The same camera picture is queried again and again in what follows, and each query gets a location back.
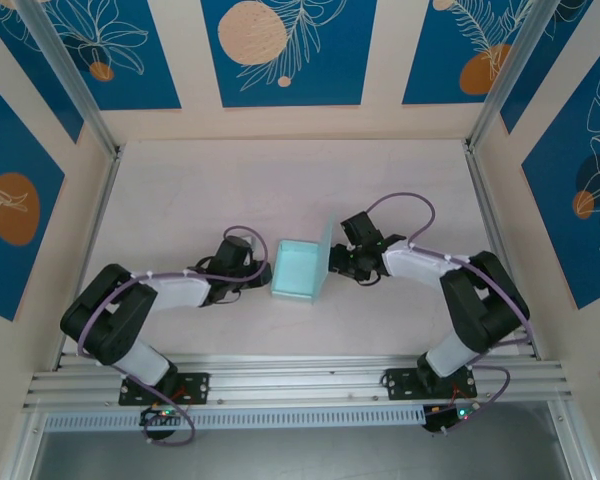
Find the blue poster with peach circle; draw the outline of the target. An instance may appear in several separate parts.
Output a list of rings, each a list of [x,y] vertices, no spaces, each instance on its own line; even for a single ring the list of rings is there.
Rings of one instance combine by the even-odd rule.
[[[200,0],[225,108],[358,106],[377,0]]]

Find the aluminium side rail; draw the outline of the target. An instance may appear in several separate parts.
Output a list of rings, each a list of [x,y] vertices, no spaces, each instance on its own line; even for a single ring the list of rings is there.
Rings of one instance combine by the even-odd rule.
[[[528,306],[531,306],[528,298],[528,289],[521,276],[520,269],[515,265],[513,256],[509,252],[509,242],[505,239],[504,217],[501,215],[500,209],[496,204],[493,188],[487,179],[480,158],[475,150],[470,147],[468,139],[462,139],[461,145],[491,250],[500,258],[504,268],[522,294],[523,299]],[[534,333],[529,334],[526,328],[520,327],[513,334],[510,342],[511,347],[517,348],[519,355],[528,355],[536,360],[542,360],[541,351],[538,349]]]
[[[119,170],[121,155],[124,152],[123,147],[116,147],[113,156],[107,160],[105,174],[97,190],[97,194],[93,197],[91,203],[92,208],[90,216],[88,217],[89,222],[86,223],[86,237],[82,245],[80,252],[80,263],[79,267],[74,271],[76,274],[75,279],[72,281],[70,296],[63,303],[63,309],[61,314],[68,309],[73,301],[78,297],[81,292],[87,269],[91,260],[93,249],[98,238],[99,230],[103,221],[104,214],[106,212],[107,205],[111,196],[111,192],[116,180],[116,176]]]

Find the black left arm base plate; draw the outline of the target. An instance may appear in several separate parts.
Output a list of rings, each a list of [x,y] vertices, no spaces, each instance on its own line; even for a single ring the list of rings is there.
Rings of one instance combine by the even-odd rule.
[[[209,381],[208,373],[171,373],[154,386],[154,389],[178,405],[205,405]],[[125,379],[120,388],[118,404],[147,407],[164,405],[165,402],[136,382]]]

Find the aluminium rail beam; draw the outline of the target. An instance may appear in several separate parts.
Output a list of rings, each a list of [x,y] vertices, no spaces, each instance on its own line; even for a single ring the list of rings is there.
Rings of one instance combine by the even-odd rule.
[[[210,376],[210,408],[371,406],[388,403],[380,384],[389,368],[413,367],[409,355],[267,356],[175,354],[182,372]],[[501,401],[570,400],[572,389],[560,362],[529,355],[485,358],[474,369],[478,398],[511,382]],[[64,355],[57,370],[34,374],[25,396],[26,412],[113,410],[122,378],[112,369],[77,355]]]

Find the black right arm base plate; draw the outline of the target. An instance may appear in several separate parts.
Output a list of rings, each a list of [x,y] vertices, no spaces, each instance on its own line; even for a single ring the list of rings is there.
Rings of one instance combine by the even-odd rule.
[[[462,367],[448,377],[433,375],[429,380],[419,376],[417,368],[387,369],[381,377],[381,385],[390,400],[451,400],[452,398],[477,397],[476,381],[467,367]]]

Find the light blue paper box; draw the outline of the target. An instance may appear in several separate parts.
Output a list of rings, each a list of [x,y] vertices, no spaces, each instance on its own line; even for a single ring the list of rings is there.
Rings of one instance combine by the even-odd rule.
[[[274,298],[314,304],[329,272],[334,215],[318,242],[283,239],[278,244],[270,286]]]

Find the blue floral wall poster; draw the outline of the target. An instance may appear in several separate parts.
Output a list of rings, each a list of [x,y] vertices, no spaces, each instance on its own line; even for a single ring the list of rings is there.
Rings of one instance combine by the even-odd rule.
[[[181,107],[148,0],[41,0],[41,7],[101,110]]]
[[[0,95],[0,317],[16,318],[64,172]]]
[[[535,0],[430,0],[402,103],[482,102]]]
[[[578,308],[600,298],[600,57],[522,164]]]

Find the grey metal sheet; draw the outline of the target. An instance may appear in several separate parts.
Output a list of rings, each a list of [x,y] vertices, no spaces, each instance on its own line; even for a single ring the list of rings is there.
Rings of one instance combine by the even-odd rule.
[[[184,447],[134,433],[44,436],[32,480],[571,480],[553,440],[414,427],[203,431]]]

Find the aluminium frame post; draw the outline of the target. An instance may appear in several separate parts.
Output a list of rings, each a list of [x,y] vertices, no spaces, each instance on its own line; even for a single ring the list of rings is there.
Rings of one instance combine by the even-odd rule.
[[[534,0],[508,56],[486,96],[478,118],[466,139],[467,150],[475,154],[492,124],[499,117],[504,102],[517,82],[530,55],[540,40],[560,0]]]
[[[108,156],[116,158],[119,144],[114,139],[93,95],[42,6],[36,0],[13,0],[13,2],[42,55],[97,143]]]

